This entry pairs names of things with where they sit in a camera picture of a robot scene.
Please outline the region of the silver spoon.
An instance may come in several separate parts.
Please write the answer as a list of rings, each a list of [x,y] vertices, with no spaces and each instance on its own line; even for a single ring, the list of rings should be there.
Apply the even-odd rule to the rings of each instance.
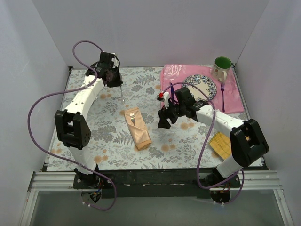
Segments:
[[[122,104],[125,104],[125,98],[124,98],[124,95],[123,95],[123,89],[122,89],[122,86],[120,86],[120,94],[121,94],[121,101],[122,101]]]

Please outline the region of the orange satin napkin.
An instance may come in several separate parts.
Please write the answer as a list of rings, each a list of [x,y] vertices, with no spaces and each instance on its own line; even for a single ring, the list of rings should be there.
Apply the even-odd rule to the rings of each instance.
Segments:
[[[135,126],[130,120],[130,113],[134,113],[135,115]],[[152,140],[143,120],[140,109],[138,107],[128,109],[124,112],[124,116],[136,148],[140,151],[141,149],[149,146],[152,143]]]

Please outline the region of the silver fork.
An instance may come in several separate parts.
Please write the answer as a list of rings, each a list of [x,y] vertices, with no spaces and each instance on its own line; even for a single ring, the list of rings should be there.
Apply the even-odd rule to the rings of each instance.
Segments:
[[[132,122],[132,124],[135,126],[135,115],[134,115],[134,113],[130,113],[129,114],[129,116],[130,116],[130,120],[131,120],[131,122]]]

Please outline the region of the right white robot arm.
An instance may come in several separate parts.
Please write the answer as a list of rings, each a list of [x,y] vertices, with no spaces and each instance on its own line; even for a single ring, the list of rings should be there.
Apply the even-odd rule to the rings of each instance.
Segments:
[[[169,92],[162,91],[157,99],[163,102],[158,111],[158,128],[169,129],[178,117],[186,116],[196,122],[209,125],[230,139],[231,154],[217,165],[204,179],[197,178],[200,188],[223,187],[229,183],[240,170],[250,166],[269,151],[269,146],[254,119],[239,120],[215,110],[209,101],[196,101],[187,87],[175,91],[175,98]]]

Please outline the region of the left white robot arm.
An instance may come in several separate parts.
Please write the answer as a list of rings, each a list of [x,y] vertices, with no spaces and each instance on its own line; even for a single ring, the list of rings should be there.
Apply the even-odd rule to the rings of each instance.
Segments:
[[[74,169],[79,180],[89,188],[96,188],[100,177],[90,170],[98,170],[87,145],[91,138],[91,130],[86,122],[87,114],[99,92],[105,87],[122,86],[119,72],[120,61],[115,53],[101,52],[100,59],[91,65],[83,81],[82,90],[64,110],[56,111],[55,126],[59,141],[69,149],[79,164]]]

